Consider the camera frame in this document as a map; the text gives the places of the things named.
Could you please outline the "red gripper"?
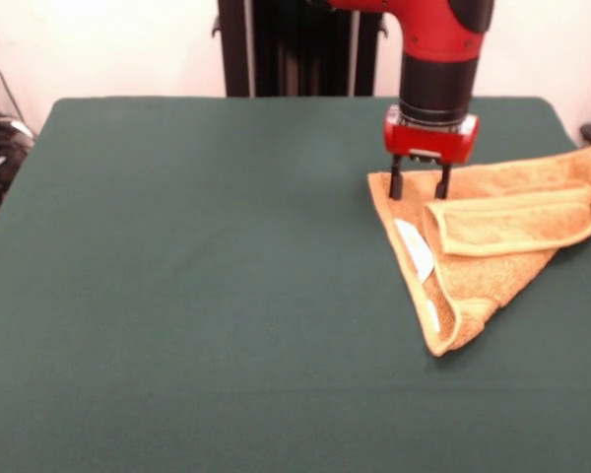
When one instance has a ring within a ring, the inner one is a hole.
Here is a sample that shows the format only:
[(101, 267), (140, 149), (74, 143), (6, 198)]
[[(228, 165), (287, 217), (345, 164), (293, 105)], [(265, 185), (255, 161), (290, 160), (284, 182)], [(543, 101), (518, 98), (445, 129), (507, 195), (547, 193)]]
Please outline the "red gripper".
[(465, 164), (474, 149), (480, 129), (480, 118), (467, 114), (454, 125), (422, 126), (412, 122), (401, 112), (398, 104), (390, 105), (383, 122), (383, 141), (392, 157), (388, 197), (401, 200), (403, 157), (419, 157), (440, 163), (441, 176), (434, 197), (447, 197), (452, 165)]

